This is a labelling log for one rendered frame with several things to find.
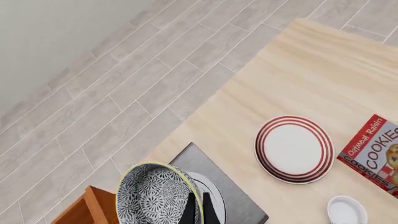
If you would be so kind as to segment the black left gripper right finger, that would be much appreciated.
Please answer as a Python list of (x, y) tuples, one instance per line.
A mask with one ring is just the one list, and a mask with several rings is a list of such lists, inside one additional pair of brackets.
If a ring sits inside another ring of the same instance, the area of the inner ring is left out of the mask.
[(204, 224), (221, 224), (217, 216), (217, 206), (208, 192), (203, 194)]

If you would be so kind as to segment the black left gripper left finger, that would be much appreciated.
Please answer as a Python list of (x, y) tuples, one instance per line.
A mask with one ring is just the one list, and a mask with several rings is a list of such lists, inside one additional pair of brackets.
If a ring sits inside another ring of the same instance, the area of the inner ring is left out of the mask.
[(200, 198), (194, 193), (189, 193), (185, 209), (179, 224), (202, 224), (202, 207)]

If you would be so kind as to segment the wooden cabinet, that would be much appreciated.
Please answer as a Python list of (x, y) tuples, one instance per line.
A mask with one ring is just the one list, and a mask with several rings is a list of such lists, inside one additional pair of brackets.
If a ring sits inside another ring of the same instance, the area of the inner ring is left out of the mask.
[(120, 224), (116, 194), (88, 186), (51, 224)]

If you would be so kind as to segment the white plate with red rings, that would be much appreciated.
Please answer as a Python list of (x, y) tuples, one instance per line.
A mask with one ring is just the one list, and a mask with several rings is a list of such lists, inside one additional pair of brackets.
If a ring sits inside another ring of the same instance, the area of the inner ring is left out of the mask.
[(269, 175), (289, 184), (316, 182), (335, 161), (327, 132), (317, 123), (293, 115), (267, 121), (256, 135), (254, 153)]

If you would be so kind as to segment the small white ramekin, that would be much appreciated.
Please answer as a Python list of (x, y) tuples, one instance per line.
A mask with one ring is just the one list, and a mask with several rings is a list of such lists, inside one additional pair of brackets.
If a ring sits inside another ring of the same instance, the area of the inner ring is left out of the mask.
[(368, 214), (355, 199), (339, 195), (326, 206), (329, 224), (368, 224)]

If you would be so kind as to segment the oatmeal raisin cookies box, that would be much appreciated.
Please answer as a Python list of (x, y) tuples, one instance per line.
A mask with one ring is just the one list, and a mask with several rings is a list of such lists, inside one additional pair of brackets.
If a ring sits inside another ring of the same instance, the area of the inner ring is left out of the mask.
[(337, 159), (398, 198), (398, 124), (372, 115)]

